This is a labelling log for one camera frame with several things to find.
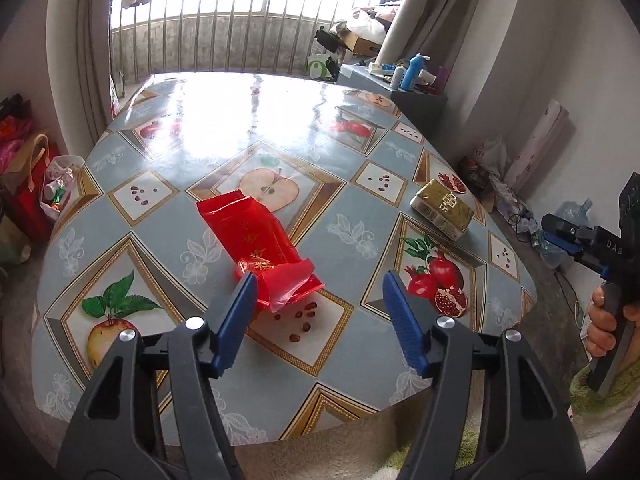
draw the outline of gold snack box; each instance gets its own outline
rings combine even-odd
[[[411,207],[452,240],[465,233],[474,215],[467,204],[435,179],[411,199]]]

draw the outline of red wrapper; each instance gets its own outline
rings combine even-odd
[[[236,277],[258,277],[258,305],[272,312],[324,287],[314,264],[300,258],[280,221],[257,200],[236,190],[198,202],[198,211],[238,264]]]

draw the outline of blue bottle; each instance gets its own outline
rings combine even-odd
[[[400,83],[400,88],[407,92],[414,89],[415,82],[418,79],[418,74],[420,70],[424,68],[425,57],[421,54],[416,54],[414,58],[409,62],[409,68],[404,74],[402,78],[402,82]]]

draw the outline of finger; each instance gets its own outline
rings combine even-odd
[[[613,332],[616,329],[616,318],[599,306],[592,305],[589,308],[589,317],[595,326],[605,332]]]
[[[584,342],[584,349],[591,354],[591,357],[599,358],[604,357],[607,354],[607,351],[603,348],[600,348],[595,343],[592,343],[588,339]]]
[[[593,291],[593,294],[591,295],[591,301],[593,301],[593,304],[595,306],[604,305],[604,292],[600,287]]]
[[[640,303],[626,305],[623,312],[629,321],[640,321]]]
[[[616,345],[616,338],[613,337],[613,334],[599,329],[594,324],[589,325],[587,329],[587,338],[600,348],[605,349],[607,352]]]

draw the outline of red bag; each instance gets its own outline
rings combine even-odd
[[[45,134],[37,135],[31,146],[25,145],[25,148],[30,150],[26,167],[28,176],[17,186],[15,192],[4,188],[2,198],[15,224],[33,242],[45,242],[51,236],[53,224],[40,207],[40,191],[44,186],[44,172],[47,166],[51,159],[60,153],[55,144],[49,147],[49,139]]]

